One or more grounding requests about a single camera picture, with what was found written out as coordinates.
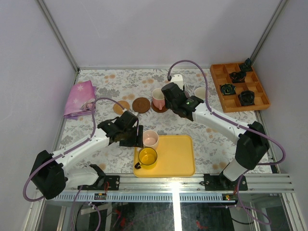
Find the white mug pink handle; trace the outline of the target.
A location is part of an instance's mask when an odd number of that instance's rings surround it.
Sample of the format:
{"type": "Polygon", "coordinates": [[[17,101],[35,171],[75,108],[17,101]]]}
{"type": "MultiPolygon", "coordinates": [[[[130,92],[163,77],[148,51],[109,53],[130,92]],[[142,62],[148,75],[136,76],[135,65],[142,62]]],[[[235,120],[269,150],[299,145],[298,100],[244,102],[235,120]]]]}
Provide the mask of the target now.
{"type": "Polygon", "coordinates": [[[161,88],[157,88],[152,91],[152,102],[159,110],[162,110],[165,106],[165,97],[161,88]]]}

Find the woven rattan coaster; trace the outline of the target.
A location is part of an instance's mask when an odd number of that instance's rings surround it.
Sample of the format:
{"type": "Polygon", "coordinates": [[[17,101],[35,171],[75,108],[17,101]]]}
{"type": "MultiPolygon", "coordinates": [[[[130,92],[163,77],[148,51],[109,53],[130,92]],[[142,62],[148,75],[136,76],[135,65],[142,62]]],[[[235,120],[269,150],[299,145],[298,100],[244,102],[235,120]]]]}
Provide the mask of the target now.
{"type": "Polygon", "coordinates": [[[130,109],[129,103],[124,100],[118,101],[113,106],[113,111],[118,115],[122,115],[125,110],[129,110],[129,109],[130,109]]]}

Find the brown wooden coaster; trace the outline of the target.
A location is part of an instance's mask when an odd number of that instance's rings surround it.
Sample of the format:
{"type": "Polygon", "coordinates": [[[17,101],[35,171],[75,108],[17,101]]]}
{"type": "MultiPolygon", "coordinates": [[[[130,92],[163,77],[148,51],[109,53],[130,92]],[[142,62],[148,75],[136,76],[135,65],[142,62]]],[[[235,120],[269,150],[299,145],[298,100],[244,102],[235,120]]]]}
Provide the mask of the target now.
{"type": "Polygon", "coordinates": [[[151,108],[157,112],[157,113],[164,113],[167,111],[167,108],[165,107],[165,103],[163,102],[151,102],[151,108]]]}
{"type": "Polygon", "coordinates": [[[140,114],[144,114],[151,108],[150,101],[147,98],[139,97],[132,103],[132,109],[140,114]]]}

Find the light blue mug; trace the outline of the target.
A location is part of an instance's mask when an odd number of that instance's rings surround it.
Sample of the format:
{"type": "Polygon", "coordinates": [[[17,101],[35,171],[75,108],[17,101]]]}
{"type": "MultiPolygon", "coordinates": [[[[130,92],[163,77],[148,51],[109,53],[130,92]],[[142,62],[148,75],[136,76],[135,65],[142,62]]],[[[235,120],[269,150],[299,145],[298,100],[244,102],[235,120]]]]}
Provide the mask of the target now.
{"type": "Polygon", "coordinates": [[[206,89],[203,87],[198,87],[194,91],[194,95],[202,100],[206,98],[206,89]]]}

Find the light pink mug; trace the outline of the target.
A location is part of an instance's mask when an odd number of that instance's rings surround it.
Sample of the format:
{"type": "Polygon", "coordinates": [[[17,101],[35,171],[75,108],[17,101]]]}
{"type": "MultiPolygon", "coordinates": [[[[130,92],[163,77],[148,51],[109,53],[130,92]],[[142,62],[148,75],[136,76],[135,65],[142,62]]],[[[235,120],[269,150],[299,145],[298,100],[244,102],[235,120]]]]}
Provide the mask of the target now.
{"type": "Polygon", "coordinates": [[[159,143],[159,136],[153,130],[146,130],[143,132],[142,137],[143,148],[152,148],[157,150],[159,143]]]}

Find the yellow mug black handle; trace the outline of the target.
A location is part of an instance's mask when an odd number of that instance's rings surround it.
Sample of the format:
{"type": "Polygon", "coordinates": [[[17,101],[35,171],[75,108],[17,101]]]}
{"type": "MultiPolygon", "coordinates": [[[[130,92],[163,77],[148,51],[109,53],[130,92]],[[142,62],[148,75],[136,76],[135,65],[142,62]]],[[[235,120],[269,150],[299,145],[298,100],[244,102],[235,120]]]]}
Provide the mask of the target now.
{"type": "Polygon", "coordinates": [[[137,163],[134,165],[135,169],[153,169],[158,160],[158,154],[155,149],[145,147],[138,149],[137,163]]]}

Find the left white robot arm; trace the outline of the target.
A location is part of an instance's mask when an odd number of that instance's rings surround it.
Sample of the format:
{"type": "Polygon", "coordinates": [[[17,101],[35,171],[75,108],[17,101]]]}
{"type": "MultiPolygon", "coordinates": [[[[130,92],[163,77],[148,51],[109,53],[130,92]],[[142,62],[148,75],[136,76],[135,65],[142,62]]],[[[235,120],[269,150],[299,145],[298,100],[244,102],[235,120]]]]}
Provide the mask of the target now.
{"type": "Polygon", "coordinates": [[[40,152],[33,164],[30,180],[50,200],[67,188],[106,190],[109,182],[97,164],[76,169],[87,156],[118,143],[122,147],[143,147],[143,126],[130,111],[99,123],[94,131],[74,144],[49,153],[40,152]]]}

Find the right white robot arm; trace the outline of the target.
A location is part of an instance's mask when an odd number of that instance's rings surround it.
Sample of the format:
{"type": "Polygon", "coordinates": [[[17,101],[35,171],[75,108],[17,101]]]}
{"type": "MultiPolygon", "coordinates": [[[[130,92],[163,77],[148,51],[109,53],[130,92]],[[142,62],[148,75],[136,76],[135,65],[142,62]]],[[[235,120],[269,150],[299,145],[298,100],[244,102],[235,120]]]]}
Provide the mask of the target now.
{"type": "Polygon", "coordinates": [[[190,121],[215,129],[236,144],[235,158],[223,169],[219,183],[225,190],[232,189],[237,179],[253,170],[268,151],[270,145],[263,126],[258,122],[247,124],[237,121],[210,108],[196,97],[186,97],[177,84],[171,82],[162,87],[166,108],[190,121]]]}

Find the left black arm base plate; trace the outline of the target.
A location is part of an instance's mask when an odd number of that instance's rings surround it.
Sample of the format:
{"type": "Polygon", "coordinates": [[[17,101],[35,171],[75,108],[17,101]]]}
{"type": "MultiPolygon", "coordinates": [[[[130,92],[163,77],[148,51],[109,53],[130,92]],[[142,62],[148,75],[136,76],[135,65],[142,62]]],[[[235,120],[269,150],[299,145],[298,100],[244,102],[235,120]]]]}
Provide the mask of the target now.
{"type": "Polygon", "coordinates": [[[83,185],[82,190],[87,191],[118,191],[120,176],[106,175],[100,176],[92,185],[83,185]]]}

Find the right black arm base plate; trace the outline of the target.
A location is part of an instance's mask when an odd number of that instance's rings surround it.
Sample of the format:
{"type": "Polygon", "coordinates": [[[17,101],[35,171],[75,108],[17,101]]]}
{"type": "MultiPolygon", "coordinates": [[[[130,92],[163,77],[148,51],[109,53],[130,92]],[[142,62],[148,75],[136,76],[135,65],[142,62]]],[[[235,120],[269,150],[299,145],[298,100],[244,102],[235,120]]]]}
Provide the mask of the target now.
{"type": "Polygon", "coordinates": [[[239,189],[239,191],[247,191],[247,181],[245,176],[241,179],[238,178],[235,181],[227,179],[223,174],[212,175],[204,174],[205,190],[206,191],[234,191],[239,189]]]}

